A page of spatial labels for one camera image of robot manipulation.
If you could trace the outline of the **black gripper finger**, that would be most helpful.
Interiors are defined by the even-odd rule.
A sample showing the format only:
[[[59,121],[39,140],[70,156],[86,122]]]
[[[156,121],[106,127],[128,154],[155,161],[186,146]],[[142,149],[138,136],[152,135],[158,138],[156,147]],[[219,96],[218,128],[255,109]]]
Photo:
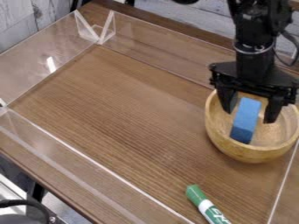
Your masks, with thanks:
[[[228,87],[218,87],[218,97],[223,110],[230,114],[238,103],[238,91]]]
[[[281,95],[274,95],[268,99],[264,113],[264,123],[274,123],[285,106],[285,98]]]

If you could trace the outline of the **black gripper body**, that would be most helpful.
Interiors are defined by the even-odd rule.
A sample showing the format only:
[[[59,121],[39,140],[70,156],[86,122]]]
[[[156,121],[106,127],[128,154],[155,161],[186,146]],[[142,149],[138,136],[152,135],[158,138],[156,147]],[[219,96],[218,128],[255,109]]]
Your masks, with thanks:
[[[235,89],[267,100],[274,95],[285,98],[285,106],[295,104],[299,79],[275,63],[272,51],[258,54],[236,53],[236,60],[210,64],[210,84]]]

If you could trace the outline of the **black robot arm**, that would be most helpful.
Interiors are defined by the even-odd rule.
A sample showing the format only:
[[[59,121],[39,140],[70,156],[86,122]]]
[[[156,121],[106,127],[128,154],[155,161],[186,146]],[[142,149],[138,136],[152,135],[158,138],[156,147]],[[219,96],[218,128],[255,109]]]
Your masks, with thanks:
[[[236,59],[210,65],[210,84],[216,88],[223,110],[236,106],[238,93],[267,98],[264,122],[274,123],[282,108],[295,103],[299,78],[275,63],[277,38],[295,38],[286,31],[294,9],[289,0],[227,0],[235,24]]]

